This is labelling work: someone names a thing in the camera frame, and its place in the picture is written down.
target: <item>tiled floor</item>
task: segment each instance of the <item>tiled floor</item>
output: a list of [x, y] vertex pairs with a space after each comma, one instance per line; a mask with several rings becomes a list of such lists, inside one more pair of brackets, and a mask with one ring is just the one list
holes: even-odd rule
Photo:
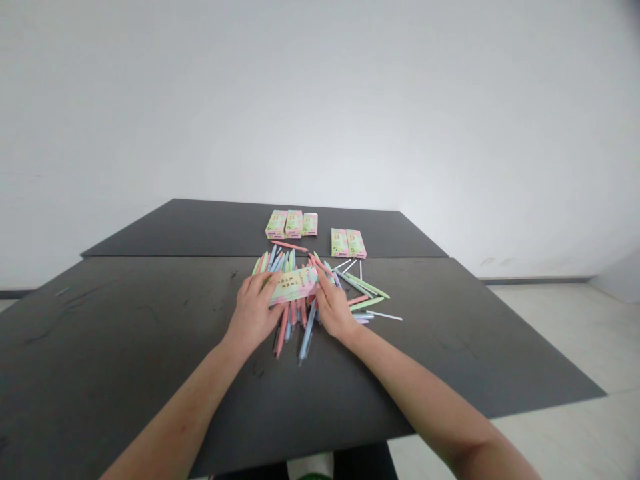
[[[544, 479], [640, 479], [640, 305], [586, 284], [491, 289], [609, 394], [494, 424]], [[400, 480], [453, 479], [418, 436], [389, 447]]]

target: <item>cardboard box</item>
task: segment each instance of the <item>cardboard box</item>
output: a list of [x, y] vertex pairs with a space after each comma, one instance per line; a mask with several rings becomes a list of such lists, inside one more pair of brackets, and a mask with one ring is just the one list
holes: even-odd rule
[[270, 240], [283, 240], [285, 238], [285, 223], [287, 222], [286, 210], [274, 210], [265, 229]]
[[362, 241], [360, 230], [347, 230], [347, 242], [349, 244], [349, 256], [352, 258], [367, 258], [365, 243]]
[[346, 230], [331, 229], [331, 256], [349, 258]]
[[305, 213], [302, 217], [302, 235], [304, 237], [318, 235], [318, 214]]
[[302, 210], [289, 210], [285, 238], [302, 238]]

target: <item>left hand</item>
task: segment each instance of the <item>left hand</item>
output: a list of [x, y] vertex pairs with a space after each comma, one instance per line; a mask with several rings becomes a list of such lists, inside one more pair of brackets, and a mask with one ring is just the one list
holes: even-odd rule
[[235, 312], [223, 339], [223, 343], [229, 345], [232, 351], [249, 356], [276, 326], [285, 306], [284, 303], [280, 303], [269, 310], [269, 300], [280, 276], [279, 271], [264, 272], [252, 275], [242, 282]]

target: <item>dark gray table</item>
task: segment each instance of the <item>dark gray table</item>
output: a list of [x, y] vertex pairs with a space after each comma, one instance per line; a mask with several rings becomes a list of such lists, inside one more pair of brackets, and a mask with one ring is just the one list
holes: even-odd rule
[[[97, 478], [222, 338], [254, 258], [94, 257], [0, 314], [0, 478]], [[488, 417], [605, 393], [453, 259], [367, 259], [369, 324]], [[69, 288], [66, 292], [57, 293]], [[193, 475], [412, 432], [321, 327], [268, 338], [216, 412]]]
[[317, 213], [318, 236], [284, 240], [331, 254], [331, 228], [360, 230], [370, 257], [446, 257], [398, 211], [174, 199], [82, 254], [83, 257], [258, 257], [273, 244], [273, 210]]

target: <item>scratch on table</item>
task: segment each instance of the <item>scratch on table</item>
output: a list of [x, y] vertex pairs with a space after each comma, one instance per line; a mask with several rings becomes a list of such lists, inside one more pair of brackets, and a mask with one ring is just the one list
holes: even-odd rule
[[68, 304], [70, 304], [70, 303], [72, 303], [72, 302], [74, 302], [74, 301], [76, 301], [76, 300], [80, 300], [80, 299], [82, 299], [82, 298], [86, 297], [87, 295], [90, 295], [90, 294], [92, 294], [93, 292], [96, 292], [96, 291], [98, 291], [98, 290], [100, 290], [100, 289], [102, 289], [102, 288], [104, 288], [104, 287], [106, 287], [106, 286], [108, 286], [108, 285], [110, 285], [110, 284], [112, 284], [112, 283], [115, 283], [115, 282], [117, 282], [117, 280], [112, 280], [112, 281], [110, 281], [110, 282], [105, 283], [104, 285], [99, 285], [99, 286], [98, 286], [98, 287], [96, 287], [96, 288], [92, 288], [91, 290], [87, 290], [86, 292], [81, 293], [80, 295], [78, 295], [78, 296], [76, 296], [76, 297], [74, 297], [74, 298], [72, 298], [72, 299], [67, 300], [67, 301], [65, 302], [65, 305], [68, 305]]
[[142, 307], [136, 308], [136, 310], [143, 310], [143, 309], [149, 310], [151, 312], [151, 315], [153, 316], [153, 320], [155, 321], [156, 325], [160, 323], [160, 318], [158, 318], [158, 314], [155, 312], [152, 306], [143, 305]]

